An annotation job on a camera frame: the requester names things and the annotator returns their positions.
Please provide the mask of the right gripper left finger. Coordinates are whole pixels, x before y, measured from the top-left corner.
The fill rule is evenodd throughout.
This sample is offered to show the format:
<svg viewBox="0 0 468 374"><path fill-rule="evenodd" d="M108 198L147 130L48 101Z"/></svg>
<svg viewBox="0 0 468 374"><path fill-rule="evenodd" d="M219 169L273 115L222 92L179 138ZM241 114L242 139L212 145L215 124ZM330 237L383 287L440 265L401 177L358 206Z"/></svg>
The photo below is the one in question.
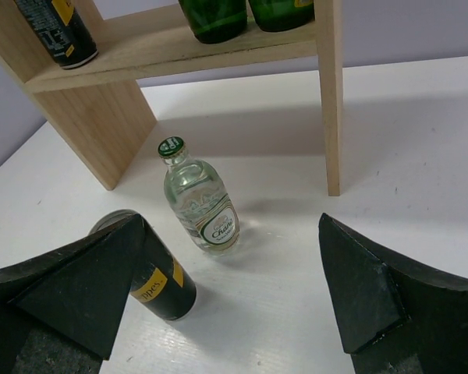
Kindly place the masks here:
<svg viewBox="0 0 468 374"><path fill-rule="evenodd" d="M0 373L98 373L144 243L134 214L0 269Z"/></svg>

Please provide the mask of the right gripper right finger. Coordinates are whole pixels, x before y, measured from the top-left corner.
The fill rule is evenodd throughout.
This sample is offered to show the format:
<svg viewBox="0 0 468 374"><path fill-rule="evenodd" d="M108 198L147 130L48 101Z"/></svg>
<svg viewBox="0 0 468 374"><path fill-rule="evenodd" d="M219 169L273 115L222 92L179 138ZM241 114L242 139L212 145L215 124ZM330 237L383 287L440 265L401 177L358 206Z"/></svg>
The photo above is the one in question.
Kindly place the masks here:
<svg viewBox="0 0 468 374"><path fill-rule="evenodd" d="M343 351L357 373L468 373L468 279L327 215L319 244Z"/></svg>

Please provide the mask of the black soda can front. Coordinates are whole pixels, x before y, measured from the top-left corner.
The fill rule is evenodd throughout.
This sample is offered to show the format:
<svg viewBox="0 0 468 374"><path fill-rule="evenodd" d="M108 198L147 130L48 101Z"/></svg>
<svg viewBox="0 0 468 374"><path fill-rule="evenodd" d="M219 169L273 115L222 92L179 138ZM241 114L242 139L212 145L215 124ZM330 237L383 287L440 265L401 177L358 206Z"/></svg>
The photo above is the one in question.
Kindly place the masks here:
<svg viewBox="0 0 468 374"><path fill-rule="evenodd" d="M62 69L79 68L98 56L97 45L71 1L15 0L14 3Z"/></svg>

